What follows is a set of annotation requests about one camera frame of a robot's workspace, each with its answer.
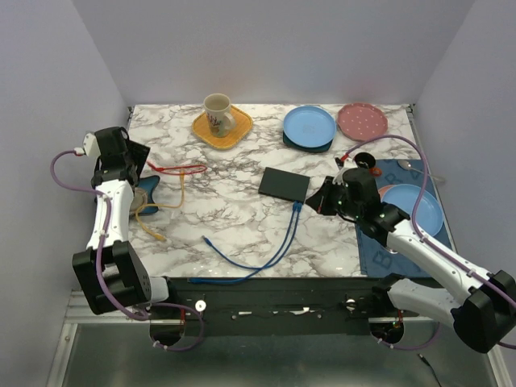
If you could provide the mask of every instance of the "floral pattern on mug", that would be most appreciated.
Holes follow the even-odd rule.
[[[210,124],[214,127],[217,127],[218,125],[220,125],[222,123],[222,121],[217,121],[217,118],[214,117],[213,115],[209,115],[206,113],[206,115],[208,116],[208,121],[210,121]]]

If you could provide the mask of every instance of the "white wall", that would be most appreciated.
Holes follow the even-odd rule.
[[[0,57],[0,385],[42,386],[94,217],[48,166],[127,108],[69,0],[2,2]],[[92,164],[70,156],[59,172],[88,185]]]
[[[516,2],[478,0],[416,119],[460,253],[516,276]],[[516,343],[516,332],[508,341]],[[506,350],[508,365],[516,360]],[[516,370],[510,367],[513,379]]]
[[[73,0],[131,103],[414,102],[473,0]]]

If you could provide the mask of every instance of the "red rope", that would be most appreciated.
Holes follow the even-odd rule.
[[[171,176],[181,176],[181,175],[194,175],[195,173],[204,173],[208,167],[202,164],[194,164],[194,165],[181,165],[179,167],[156,167],[153,163],[150,161],[147,161],[147,165],[151,167],[153,171],[163,173],[164,175],[171,175]],[[181,170],[182,172],[166,172],[169,170],[177,171]]]

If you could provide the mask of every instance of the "gray floor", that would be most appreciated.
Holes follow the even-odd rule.
[[[405,344],[426,341],[431,322],[413,322]],[[495,386],[487,356],[448,329],[426,350],[443,387]],[[64,385],[210,387],[437,387],[414,352],[393,351],[368,336],[208,338],[186,353],[152,347],[141,325],[84,325],[75,338]]]

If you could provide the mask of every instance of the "metal spoon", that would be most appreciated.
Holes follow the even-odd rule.
[[[423,171],[420,171],[419,169],[414,168],[408,160],[398,160],[397,163],[400,167],[402,167],[406,171],[416,171],[419,173],[423,173]],[[446,179],[444,177],[439,177],[439,176],[430,175],[430,174],[428,174],[428,176],[432,177],[435,181],[441,181],[442,183],[446,182]]]

